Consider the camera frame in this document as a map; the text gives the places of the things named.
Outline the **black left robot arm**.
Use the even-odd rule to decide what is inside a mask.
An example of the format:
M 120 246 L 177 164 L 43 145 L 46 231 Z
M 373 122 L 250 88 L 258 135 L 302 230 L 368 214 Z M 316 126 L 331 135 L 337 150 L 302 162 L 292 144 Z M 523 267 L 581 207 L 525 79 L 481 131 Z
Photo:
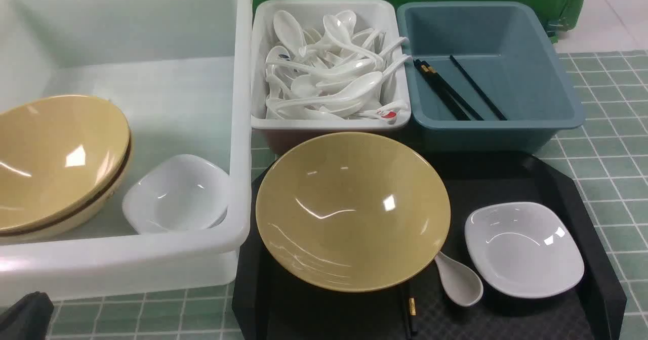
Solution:
M 31 292 L 1 314 L 1 339 L 45 339 L 55 310 L 45 292 Z

